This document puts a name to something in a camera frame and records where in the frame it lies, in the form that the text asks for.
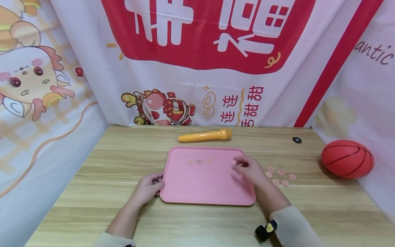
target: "cartoon character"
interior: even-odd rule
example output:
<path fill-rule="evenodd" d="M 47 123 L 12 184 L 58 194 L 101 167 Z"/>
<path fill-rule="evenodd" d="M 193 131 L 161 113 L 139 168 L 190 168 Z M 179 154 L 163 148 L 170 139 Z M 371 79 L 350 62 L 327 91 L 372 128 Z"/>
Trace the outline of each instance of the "cartoon character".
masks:
<path fill-rule="evenodd" d="M 172 92 L 168 92 L 167 96 L 168 98 L 158 89 L 154 89 L 144 93 L 124 93 L 121 99 L 126 102 L 127 107 L 137 105 L 139 116 L 134 119 L 136 124 L 190 125 L 190 116 L 195 115 L 195 106 L 175 99 Z"/>
<path fill-rule="evenodd" d="M 38 0 L 5 0 L 0 6 L 0 54 L 20 47 L 40 45 L 40 31 L 23 21 L 23 13 L 36 16 Z"/>
<path fill-rule="evenodd" d="M 46 46 L 22 47 L 0 55 L 0 103 L 12 114 L 26 117 L 33 107 L 33 121 L 61 98 L 74 97 L 62 72 L 62 58 Z"/>

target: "black smartwatch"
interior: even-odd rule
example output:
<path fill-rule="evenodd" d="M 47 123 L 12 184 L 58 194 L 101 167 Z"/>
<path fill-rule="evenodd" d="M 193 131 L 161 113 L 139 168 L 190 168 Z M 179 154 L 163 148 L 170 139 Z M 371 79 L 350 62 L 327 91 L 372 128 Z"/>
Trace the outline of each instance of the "black smartwatch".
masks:
<path fill-rule="evenodd" d="M 262 241 L 266 241 L 277 230 L 277 222 L 271 220 L 265 227 L 258 226 L 255 230 L 256 236 Z"/>

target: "orange basketball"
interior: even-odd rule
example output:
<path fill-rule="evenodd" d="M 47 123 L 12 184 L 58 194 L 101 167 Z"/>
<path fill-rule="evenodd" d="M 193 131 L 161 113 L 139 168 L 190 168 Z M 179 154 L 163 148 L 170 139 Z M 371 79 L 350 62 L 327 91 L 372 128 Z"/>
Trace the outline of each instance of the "orange basketball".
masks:
<path fill-rule="evenodd" d="M 333 141 L 325 146 L 321 157 L 326 169 L 344 178 L 364 177 L 374 167 L 372 153 L 364 145 L 355 141 Z"/>

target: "small black disc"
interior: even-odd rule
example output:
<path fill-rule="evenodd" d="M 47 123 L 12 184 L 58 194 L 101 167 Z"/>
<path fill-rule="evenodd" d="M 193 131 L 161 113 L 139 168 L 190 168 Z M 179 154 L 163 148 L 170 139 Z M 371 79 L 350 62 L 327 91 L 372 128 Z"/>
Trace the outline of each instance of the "small black disc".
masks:
<path fill-rule="evenodd" d="M 299 137 L 296 137 L 296 136 L 293 137 L 292 140 L 293 140 L 294 142 L 296 142 L 297 144 L 302 143 L 302 139 L 300 139 Z"/>

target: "yellow watch face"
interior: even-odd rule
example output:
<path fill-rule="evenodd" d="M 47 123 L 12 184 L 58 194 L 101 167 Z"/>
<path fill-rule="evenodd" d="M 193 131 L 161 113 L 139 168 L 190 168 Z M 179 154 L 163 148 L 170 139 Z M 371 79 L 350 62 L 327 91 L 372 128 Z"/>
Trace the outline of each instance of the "yellow watch face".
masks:
<path fill-rule="evenodd" d="M 273 228 L 273 226 L 269 223 L 269 224 L 267 224 L 267 226 L 266 226 L 266 231 L 267 232 L 272 232 L 272 231 L 274 231 L 274 228 Z"/>

